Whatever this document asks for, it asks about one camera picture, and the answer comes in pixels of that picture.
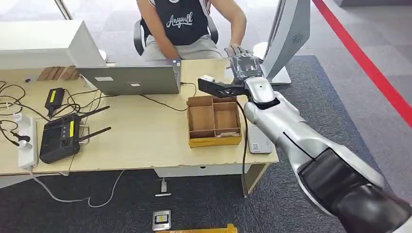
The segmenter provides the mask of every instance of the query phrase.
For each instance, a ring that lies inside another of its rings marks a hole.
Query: white cable
[[[119,179],[120,179],[120,177],[121,177],[121,175],[122,175],[123,173],[124,173],[124,170],[121,171],[120,175],[117,177],[117,180],[116,180],[115,184],[113,185],[112,195],[110,196],[109,200],[107,200],[104,204],[101,204],[101,205],[91,205],[91,204],[90,204],[90,198],[88,198],[88,200],[87,200],[88,205],[89,205],[91,208],[99,208],[99,207],[102,207],[102,206],[108,204],[108,203],[112,200],[113,194],[115,193],[115,188],[116,188],[117,182],[119,181]]]
[[[122,175],[123,172],[124,172],[124,170],[121,171],[120,175],[117,177],[117,180],[116,180],[115,184],[113,185],[112,195],[110,196],[110,199],[109,199],[108,201],[106,201],[104,204],[101,204],[101,205],[91,205],[91,204],[90,204],[90,199],[91,199],[91,197],[87,197],[87,198],[83,198],[83,199],[76,199],[76,200],[62,200],[62,199],[57,198],[55,195],[53,195],[53,193],[49,190],[49,188],[47,188],[47,186],[46,186],[43,182],[41,182],[36,176],[34,176],[32,169],[33,169],[33,168],[30,167],[30,169],[28,170],[29,173],[30,173],[30,175],[33,177],[33,179],[34,179],[37,183],[39,183],[41,186],[43,186],[43,188],[44,188],[44,189],[50,194],[50,196],[51,196],[53,199],[55,199],[56,201],[60,201],[60,202],[80,202],[80,201],[87,200],[88,205],[89,205],[90,207],[92,207],[92,208],[99,208],[99,207],[105,206],[106,204],[108,204],[108,203],[112,200],[113,195],[114,195],[114,192],[115,192],[115,188],[116,188],[116,185],[117,185],[117,182],[119,181],[121,175]]]

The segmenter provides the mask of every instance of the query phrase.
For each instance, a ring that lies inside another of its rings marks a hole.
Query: gray carpet
[[[292,84],[276,90],[300,109],[310,126],[348,146],[378,169],[316,57],[296,56],[287,68]],[[287,158],[278,152],[280,163],[268,168],[250,197],[263,231],[344,232],[336,219],[319,214],[302,198]],[[91,195],[92,204],[99,204],[110,196],[118,174],[79,172],[41,180],[60,198]],[[242,198],[239,175],[173,178],[168,180],[172,196],[162,198],[154,197],[159,191],[157,179],[152,170],[126,171],[112,201],[99,209],[89,208],[86,203],[56,202],[33,180],[0,189],[0,233],[148,233],[152,212],[162,209],[172,211],[174,230],[219,228],[234,223],[240,233],[259,232],[250,206]]]

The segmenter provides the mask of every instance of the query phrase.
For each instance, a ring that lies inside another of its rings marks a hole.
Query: laptop
[[[105,95],[179,94],[180,61],[158,60],[138,66],[77,68]]]

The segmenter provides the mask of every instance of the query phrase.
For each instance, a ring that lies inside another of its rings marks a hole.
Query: wooden blocks
[[[191,148],[236,145],[241,142],[235,98],[190,97],[187,105]]]
[[[48,80],[76,80],[79,78],[79,73],[75,66],[70,67],[47,67],[38,77],[38,81]]]

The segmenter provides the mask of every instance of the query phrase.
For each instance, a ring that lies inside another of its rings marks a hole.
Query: antenna
[[[105,129],[102,129],[102,130],[96,131],[96,132],[94,132],[94,133],[91,133],[91,134],[89,134],[89,135],[83,136],[83,137],[79,138],[79,142],[84,141],[84,140],[86,140],[86,139],[89,139],[89,138],[91,138],[91,137],[93,137],[93,136],[99,135],[99,134],[101,134],[101,133],[104,133],[104,132],[106,132],[106,131],[108,131],[108,130],[110,130],[110,129],[112,129],[112,127],[107,127],[107,128],[105,128]]]
[[[101,112],[101,111],[106,110],[106,109],[108,109],[108,108],[110,108],[110,106],[106,106],[106,107],[99,108],[99,109],[97,109],[97,110],[88,112],[88,113],[86,113],[86,114],[84,114],[84,115],[81,115],[81,116],[80,116],[80,119],[85,118],[85,117],[88,117],[88,116],[93,115],[93,114],[95,114],[95,113]]]

